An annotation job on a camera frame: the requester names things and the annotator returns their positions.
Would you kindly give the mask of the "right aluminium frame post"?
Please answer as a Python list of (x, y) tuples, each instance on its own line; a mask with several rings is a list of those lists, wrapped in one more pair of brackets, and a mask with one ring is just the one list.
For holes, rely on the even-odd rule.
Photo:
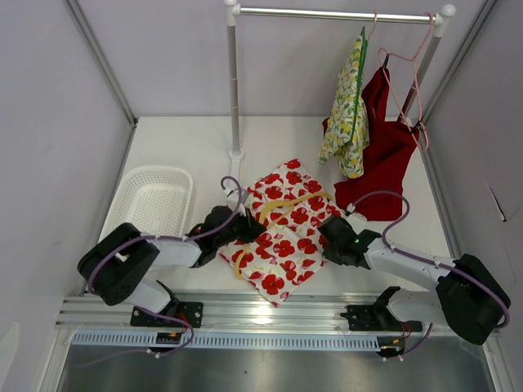
[(452, 83), (456, 78), (458, 71), (463, 66), (465, 60), (469, 55), (469, 52), (474, 47), (476, 40), (481, 35), (483, 28), (489, 21), (491, 14), (494, 12), (498, 4), (498, 0), (483, 1), (480, 10), (477, 12), (475, 18), (472, 21), (472, 24), (470, 25), (469, 29), (467, 30), (467, 33), (461, 41), (457, 52), (455, 53), (452, 61), (447, 67), (444, 77), (441, 79), (440, 85), (438, 86), (433, 97), (431, 98), (429, 105), (427, 106), (427, 109), (424, 111), (422, 120), (426, 125), (428, 124), (431, 117), (434, 116), (441, 102), (444, 100), (445, 94), (452, 86)]

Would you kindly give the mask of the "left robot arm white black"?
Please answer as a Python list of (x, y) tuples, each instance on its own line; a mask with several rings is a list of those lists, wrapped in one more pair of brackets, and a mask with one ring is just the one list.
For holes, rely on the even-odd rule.
[(145, 308), (157, 325), (166, 327), (176, 320), (177, 306), (165, 284), (145, 277), (151, 270), (199, 268), (220, 248), (236, 241), (252, 243), (265, 232), (251, 212), (234, 213), (226, 206), (214, 207), (185, 238), (143, 234), (124, 222), (80, 259), (77, 270), (87, 289), (106, 305)]

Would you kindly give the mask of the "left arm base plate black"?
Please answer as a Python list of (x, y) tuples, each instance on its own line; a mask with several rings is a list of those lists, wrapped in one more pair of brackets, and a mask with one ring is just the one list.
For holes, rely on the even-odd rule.
[(132, 310), (130, 324), (133, 327), (184, 327), (173, 318), (181, 319), (193, 328), (200, 328), (203, 319), (202, 302), (172, 302), (159, 312), (162, 318), (135, 306)]

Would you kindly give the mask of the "left aluminium frame post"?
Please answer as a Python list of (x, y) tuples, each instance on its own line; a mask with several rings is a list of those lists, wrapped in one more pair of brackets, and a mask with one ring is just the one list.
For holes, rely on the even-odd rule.
[(106, 58), (104, 50), (91, 27), (88, 18), (86, 17), (79, 1), (64, 0), (63, 1), (69, 16), (75, 23), (78, 32), (84, 41), (87, 50), (89, 51), (101, 77), (104, 79), (111, 95), (115, 99), (120, 111), (125, 117), (127, 123), (131, 128), (136, 126), (136, 116), (133, 114), (131, 106), (121, 88), (121, 85), (116, 78), (109, 61)]

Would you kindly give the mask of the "clothes rack metal white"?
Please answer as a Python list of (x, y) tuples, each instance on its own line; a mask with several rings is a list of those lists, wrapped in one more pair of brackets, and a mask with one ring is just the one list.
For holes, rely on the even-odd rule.
[(239, 127), (239, 87), (238, 87), (238, 70), (237, 70), (237, 44), (236, 44), (236, 21), (240, 16), (274, 16), (274, 17), (291, 17), (303, 19), (323, 19), (323, 20), (355, 20), (371, 21), (373, 23), (398, 23), (409, 25), (429, 25), (430, 40), (424, 41), (422, 48), (426, 51), (423, 57), (415, 54), (409, 61), (413, 64), (413, 84), (405, 98), (405, 102), (399, 106), (399, 119), (405, 123), (408, 120), (409, 111), (414, 102), (421, 101), (419, 87), (425, 78), (431, 61), (436, 50), (443, 38), (449, 22), (456, 14), (456, 7), (447, 4), (442, 7), (441, 11), (432, 14), (428, 12), (425, 15), (401, 15), (401, 14), (382, 14), (382, 13), (364, 13), (348, 11), (317, 11), (306, 9), (286, 9), (286, 8), (267, 8), (267, 7), (246, 7), (236, 1), (225, 1), (226, 8), (226, 27), (227, 27), (227, 52), (229, 66), (229, 84), (230, 84), (230, 120), (232, 132), (232, 146), (230, 148), (230, 175), (239, 179), (242, 161), (244, 160), (244, 151), (242, 149)]

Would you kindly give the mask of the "lemon print skirt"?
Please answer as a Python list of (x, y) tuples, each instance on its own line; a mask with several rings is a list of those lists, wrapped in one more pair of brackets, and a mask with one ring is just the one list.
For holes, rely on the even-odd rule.
[(352, 132), (352, 114), (355, 108), (356, 77), (360, 61), (361, 38), (355, 40), (348, 57), (337, 76), (337, 87), (330, 117), (327, 118), (319, 162), (336, 158), (341, 173), (355, 179), (364, 174), (364, 150), (370, 145), (369, 120), (361, 92), (363, 114), (358, 131)]

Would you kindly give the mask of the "white plastic basket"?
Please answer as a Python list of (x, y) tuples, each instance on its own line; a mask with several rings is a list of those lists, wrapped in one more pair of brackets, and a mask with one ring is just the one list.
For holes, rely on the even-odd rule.
[(193, 190), (191, 175), (177, 167), (142, 166), (120, 181), (100, 238), (122, 223), (159, 236), (182, 236)]

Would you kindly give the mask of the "green plastic hanger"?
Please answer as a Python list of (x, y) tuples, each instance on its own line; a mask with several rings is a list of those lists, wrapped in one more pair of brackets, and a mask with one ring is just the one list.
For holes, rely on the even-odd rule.
[(355, 108), (352, 114), (352, 132), (355, 135), (358, 131), (358, 126), (361, 124), (363, 114), (361, 113), (360, 103), (362, 102), (361, 92), (363, 90), (363, 79), (364, 79), (364, 67), (367, 59), (367, 50), (369, 46), (369, 39), (372, 37), (377, 23), (377, 13), (374, 13), (373, 27), (370, 34), (367, 34), (367, 30), (363, 27), (360, 31), (361, 48), (360, 48), (360, 61), (358, 66), (358, 73), (356, 77), (356, 97), (355, 97)]

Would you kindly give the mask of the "yellow plastic hanger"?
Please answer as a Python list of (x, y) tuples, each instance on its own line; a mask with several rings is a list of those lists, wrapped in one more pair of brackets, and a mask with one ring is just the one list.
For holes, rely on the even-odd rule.
[[(325, 191), (319, 191), (319, 192), (315, 192), (313, 194), (306, 194), (306, 195), (303, 195), (299, 198), (295, 198), (295, 199), (292, 199), (292, 200), (275, 200), (275, 201), (271, 201), (269, 203), (266, 204), (266, 206), (264, 207), (264, 209), (261, 211), (261, 216), (260, 216), (260, 222), (263, 223), (264, 220), (266, 219), (266, 217), (276, 208), (280, 208), (280, 207), (288, 207), (288, 210), (286, 212), (284, 212), (279, 218), (277, 218), (276, 220), (274, 220), (272, 223), (269, 224), (269, 226), (267, 227), (267, 229), (270, 229), (272, 228), (273, 226), (275, 226), (279, 221), (281, 221), (283, 218), (285, 218), (286, 216), (290, 215), (291, 212), (293, 211), (294, 207), (299, 204), (299, 203), (303, 203), (309, 199), (312, 199), (312, 198), (316, 198), (316, 197), (322, 197), (322, 198), (326, 198), (327, 200), (329, 201), (332, 201), (333, 200), (333, 196), (330, 195), (328, 192), (325, 192)], [(244, 245), (243, 246), (243, 249), (242, 249), (242, 252), (238, 255), (236, 261), (235, 261), (235, 276), (236, 278), (242, 280), (243, 279), (243, 276), (241, 274), (241, 271), (240, 271), (240, 263), (241, 263), (241, 260), (244, 258), (245, 254), (250, 250), (250, 246), (248, 244)]]

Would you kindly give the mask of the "aluminium rail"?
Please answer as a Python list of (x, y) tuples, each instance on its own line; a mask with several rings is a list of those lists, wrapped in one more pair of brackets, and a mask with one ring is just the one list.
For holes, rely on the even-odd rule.
[[(180, 291), (180, 301), (203, 303), (201, 332), (329, 334), (346, 331), (340, 317), (347, 305), (370, 305), (376, 293), (341, 295), (292, 294), (278, 307), (261, 295), (246, 292)], [(107, 306), (94, 295), (67, 296), (57, 316), (57, 329), (130, 328), (132, 306)]]

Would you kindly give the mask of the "red garment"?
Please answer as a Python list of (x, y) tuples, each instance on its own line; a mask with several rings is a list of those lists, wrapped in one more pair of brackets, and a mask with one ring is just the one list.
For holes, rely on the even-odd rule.
[(418, 132), (410, 131), (402, 122), (386, 120), (389, 77), (389, 70), (381, 67), (363, 89), (370, 145), (363, 151), (364, 174), (334, 186), (336, 204), (341, 209), (373, 191), (403, 193), (403, 179), (417, 148)]

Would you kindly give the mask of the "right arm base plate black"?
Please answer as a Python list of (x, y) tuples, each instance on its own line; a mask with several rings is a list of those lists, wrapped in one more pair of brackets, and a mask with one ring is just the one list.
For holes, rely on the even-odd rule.
[(354, 332), (421, 332), (419, 321), (401, 322), (382, 306), (347, 305), (340, 317), (346, 319)]

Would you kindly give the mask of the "aluminium frame post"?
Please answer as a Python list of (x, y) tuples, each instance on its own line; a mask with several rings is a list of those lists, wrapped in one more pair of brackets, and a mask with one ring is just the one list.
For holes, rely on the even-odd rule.
[(87, 50), (89, 51), (101, 77), (104, 79), (111, 95), (115, 99), (120, 111), (125, 117), (127, 123), (131, 128), (136, 126), (136, 116), (133, 114), (131, 106), (121, 88), (121, 85), (116, 78), (109, 61), (106, 58), (104, 50), (91, 27), (88, 18), (86, 17), (79, 1), (64, 0), (63, 1), (69, 16), (75, 23), (78, 32), (84, 41)]
[(498, 4), (498, 0), (483, 1), (480, 10), (477, 12), (475, 18), (472, 21), (472, 24), (470, 25), (469, 29), (467, 30), (467, 33), (461, 41), (457, 52), (455, 53), (452, 61), (447, 67), (444, 77), (441, 79), (440, 85), (438, 86), (433, 97), (431, 98), (429, 105), (427, 106), (427, 109), (424, 111), (422, 120), (426, 125), (428, 124), (431, 117), (434, 116), (441, 102), (444, 100), (445, 94), (452, 86), (452, 83), (456, 78), (458, 71), (463, 66), (465, 60), (469, 55), (469, 52), (474, 47), (476, 40), (481, 35), (483, 28), (489, 21), (491, 14), (494, 12)]

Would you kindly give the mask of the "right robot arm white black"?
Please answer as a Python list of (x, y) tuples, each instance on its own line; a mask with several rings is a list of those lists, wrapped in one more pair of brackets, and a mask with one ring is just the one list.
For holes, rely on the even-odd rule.
[(399, 249), (372, 230), (355, 232), (340, 216), (322, 222), (319, 232), (328, 261), (392, 274), (420, 287), (389, 287), (380, 295), (373, 320), (382, 329), (410, 321), (440, 324), (471, 344), (483, 345), (508, 321), (510, 298), (473, 255), (451, 259)]

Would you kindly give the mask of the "red flower print cloth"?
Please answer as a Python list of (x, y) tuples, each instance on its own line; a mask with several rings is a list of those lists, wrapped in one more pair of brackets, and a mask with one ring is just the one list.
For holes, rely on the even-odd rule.
[[(279, 165), (248, 187), (247, 207), (256, 221), (267, 203), (292, 200), (325, 188), (297, 159)], [(342, 211), (335, 202), (316, 197), (297, 204), (290, 215), (267, 229), (288, 207), (274, 209), (264, 220), (266, 232), (252, 243), (233, 242), (217, 254), (235, 269), (235, 261), (248, 244), (250, 250), (240, 263), (243, 280), (250, 283), (272, 305), (279, 306), (326, 263), (322, 256), (326, 240), (319, 225)]]

